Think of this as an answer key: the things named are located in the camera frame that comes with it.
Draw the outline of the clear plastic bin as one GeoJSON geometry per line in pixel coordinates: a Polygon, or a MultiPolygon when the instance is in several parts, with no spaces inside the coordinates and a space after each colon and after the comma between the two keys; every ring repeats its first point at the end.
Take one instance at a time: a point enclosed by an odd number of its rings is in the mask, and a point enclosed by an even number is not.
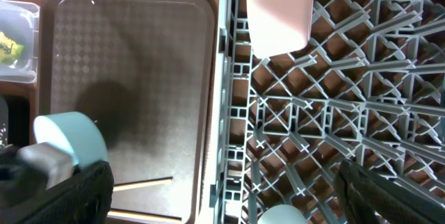
{"type": "Polygon", "coordinates": [[[35,83],[38,73],[40,7],[1,0],[1,80],[35,83]]]}

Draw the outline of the wooden chopstick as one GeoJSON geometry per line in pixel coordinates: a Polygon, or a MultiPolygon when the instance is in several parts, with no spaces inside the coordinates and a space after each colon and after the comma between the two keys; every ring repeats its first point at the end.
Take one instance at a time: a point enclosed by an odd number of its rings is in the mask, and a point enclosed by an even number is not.
{"type": "Polygon", "coordinates": [[[159,222],[181,223],[181,218],[179,218],[179,217],[161,216],[161,215],[156,215],[156,214],[147,214],[147,213],[119,210],[119,209],[111,209],[107,213],[107,216],[109,216],[111,218],[130,218],[130,219],[140,220],[140,221],[159,221],[159,222]]]}
{"type": "Polygon", "coordinates": [[[166,178],[152,179],[152,180],[141,181],[141,182],[131,182],[131,183],[126,183],[126,184],[119,184],[119,185],[114,186],[113,191],[114,192],[126,191],[126,190],[144,188],[144,187],[148,187],[148,186],[168,184],[168,183],[171,183],[172,180],[173,180],[172,177],[166,177],[166,178]]]}

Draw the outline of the brown serving tray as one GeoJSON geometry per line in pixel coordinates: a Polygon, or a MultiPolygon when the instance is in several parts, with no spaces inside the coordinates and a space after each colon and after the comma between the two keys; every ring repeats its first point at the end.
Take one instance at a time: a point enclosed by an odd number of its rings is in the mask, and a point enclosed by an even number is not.
{"type": "Polygon", "coordinates": [[[102,133],[112,208],[193,223],[201,186],[214,13],[207,0],[45,0],[38,112],[78,111],[102,133]]]}

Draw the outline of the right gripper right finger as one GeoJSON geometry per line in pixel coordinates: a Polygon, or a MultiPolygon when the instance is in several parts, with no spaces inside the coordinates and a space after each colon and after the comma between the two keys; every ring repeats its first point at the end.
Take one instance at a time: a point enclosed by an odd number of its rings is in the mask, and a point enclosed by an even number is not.
{"type": "Polygon", "coordinates": [[[349,223],[377,223],[376,214],[390,223],[444,222],[443,207],[349,160],[341,162],[333,189],[349,223]]]}

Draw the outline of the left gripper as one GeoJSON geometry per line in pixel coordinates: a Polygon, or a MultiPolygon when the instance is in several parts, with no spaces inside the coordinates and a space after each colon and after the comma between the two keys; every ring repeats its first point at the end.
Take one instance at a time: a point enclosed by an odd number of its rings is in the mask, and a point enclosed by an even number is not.
{"type": "Polygon", "coordinates": [[[69,179],[73,157],[50,143],[1,148],[1,210],[10,209],[69,179]]]}

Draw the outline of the pink bowl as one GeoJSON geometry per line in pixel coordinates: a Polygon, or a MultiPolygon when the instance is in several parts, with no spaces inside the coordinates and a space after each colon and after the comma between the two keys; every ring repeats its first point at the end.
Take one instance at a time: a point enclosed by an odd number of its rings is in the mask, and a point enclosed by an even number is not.
{"type": "Polygon", "coordinates": [[[251,48],[257,58],[304,49],[314,0],[246,0],[251,48]]]}

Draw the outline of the light blue bowl with rice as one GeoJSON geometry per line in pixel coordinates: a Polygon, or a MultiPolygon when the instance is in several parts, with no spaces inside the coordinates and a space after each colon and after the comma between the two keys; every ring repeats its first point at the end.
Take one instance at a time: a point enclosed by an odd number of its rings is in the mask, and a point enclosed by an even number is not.
{"type": "Polygon", "coordinates": [[[49,143],[70,154],[74,165],[80,169],[108,160],[104,137],[83,113],[40,115],[33,122],[33,131],[37,143],[49,143]]]}

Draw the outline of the black tray bin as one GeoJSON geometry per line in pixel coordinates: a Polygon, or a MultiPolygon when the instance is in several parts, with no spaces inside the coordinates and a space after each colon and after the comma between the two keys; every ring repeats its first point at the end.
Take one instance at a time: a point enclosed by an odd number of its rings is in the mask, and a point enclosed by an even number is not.
{"type": "Polygon", "coordinates": [[[30,104],[25,97],[1,96],[1,147],[30,143],[30,104]]]}

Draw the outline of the yellow snack wrapper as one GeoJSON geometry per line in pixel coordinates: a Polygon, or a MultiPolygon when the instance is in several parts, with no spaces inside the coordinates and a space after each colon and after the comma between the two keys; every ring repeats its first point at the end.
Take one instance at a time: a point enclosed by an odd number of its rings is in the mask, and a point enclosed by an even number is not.
{"type": "Polygon", "coordinates": [[[18,44],[14,40],[8,38],[3,32],[0,32],[0,59],[1,64],[14,65],[24,51],[24,45],[18,44]]]}

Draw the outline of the grey dishwasher rack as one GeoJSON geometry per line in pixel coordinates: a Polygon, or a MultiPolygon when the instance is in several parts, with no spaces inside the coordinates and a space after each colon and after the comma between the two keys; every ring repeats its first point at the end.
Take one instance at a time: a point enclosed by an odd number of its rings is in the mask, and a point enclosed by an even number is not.
{"type": "Polygon", "coordinates": [[[345,159],[444,205],[444,0],[315,0],[308,45],[274,57],[250,31],[246,0],[220,0],[212,223],[280,204],[344,223],[345,159]]]}

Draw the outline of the white cup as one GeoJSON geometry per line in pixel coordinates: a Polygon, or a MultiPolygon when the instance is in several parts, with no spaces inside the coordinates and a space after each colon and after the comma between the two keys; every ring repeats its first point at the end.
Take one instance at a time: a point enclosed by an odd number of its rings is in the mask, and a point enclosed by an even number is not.
{"type": "Polygon", "coordinates": [[[291,205],[277,205],[265,211],[258,224],[308,224],[301,211],[291,205]]]}

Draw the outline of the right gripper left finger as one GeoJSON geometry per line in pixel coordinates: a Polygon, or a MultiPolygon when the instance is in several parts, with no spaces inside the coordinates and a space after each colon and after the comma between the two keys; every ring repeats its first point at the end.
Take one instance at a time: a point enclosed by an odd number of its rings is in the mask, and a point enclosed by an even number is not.
{"type": "Polygon", "coordinates": [[[113,187],[109,163],[97,161],[13,207],[13,222],[103,224],[111,209],[113,187]]]}

